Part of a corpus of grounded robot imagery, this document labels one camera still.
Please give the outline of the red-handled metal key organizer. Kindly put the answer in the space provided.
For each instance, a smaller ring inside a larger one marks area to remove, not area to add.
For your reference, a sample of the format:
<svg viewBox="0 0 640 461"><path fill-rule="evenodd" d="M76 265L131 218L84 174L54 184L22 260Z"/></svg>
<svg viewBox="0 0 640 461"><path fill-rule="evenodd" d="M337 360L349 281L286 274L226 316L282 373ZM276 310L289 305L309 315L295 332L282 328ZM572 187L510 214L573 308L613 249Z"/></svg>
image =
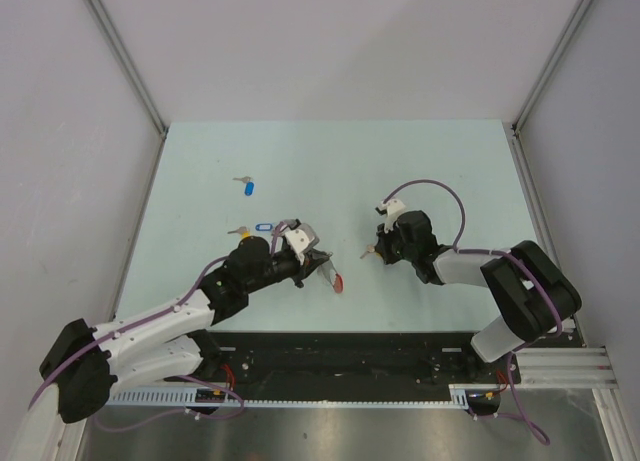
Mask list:
<svg viewBox="0 0 640 461"><path fill-rule="evenodd" d="M344 280L341 274L335 268L333 262L328 260L324 262L318 269L322 279L331 286L336 294L342 294L344 291Z"/></svg>

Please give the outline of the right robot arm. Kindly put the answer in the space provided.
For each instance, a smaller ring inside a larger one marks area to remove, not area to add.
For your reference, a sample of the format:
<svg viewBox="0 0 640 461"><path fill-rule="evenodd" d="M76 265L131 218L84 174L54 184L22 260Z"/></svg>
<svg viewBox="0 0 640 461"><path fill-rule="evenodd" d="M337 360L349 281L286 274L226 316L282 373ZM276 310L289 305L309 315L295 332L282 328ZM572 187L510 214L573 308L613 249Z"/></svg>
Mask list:
<svg viewBox="0 0 640 461"><path fill-rule="evenodd" d="M384 264L409 263L424 284L464 284L486 288L499 316L474 334L473 350L461 357L463 374L484 382L497 360L547 334L558 334L565 319L582 308L578 290L542 248L525 240L504 250L458 249L441 244L426 213L405 208L377 209L374 252Z"/></svg>

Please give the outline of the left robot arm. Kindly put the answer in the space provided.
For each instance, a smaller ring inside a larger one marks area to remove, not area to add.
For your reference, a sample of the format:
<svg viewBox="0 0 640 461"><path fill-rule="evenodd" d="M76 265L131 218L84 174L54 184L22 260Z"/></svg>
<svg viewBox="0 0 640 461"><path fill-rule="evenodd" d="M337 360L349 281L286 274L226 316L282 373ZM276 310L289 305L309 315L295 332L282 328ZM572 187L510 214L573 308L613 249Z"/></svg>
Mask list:
<svg viewBox="0 0 640 461"><path fill-rule="evenodd" d="M57 389L57 415L66 424L83 421L109 399L164 378L207 381L221 368L219 346L210 327L245 309L250 294L290 280L305 280L331 260L298 233L269 243L249 236L228 255L210 262L183 295L129 318L90 326L66 324L39 367L42 394Z"/></svg>

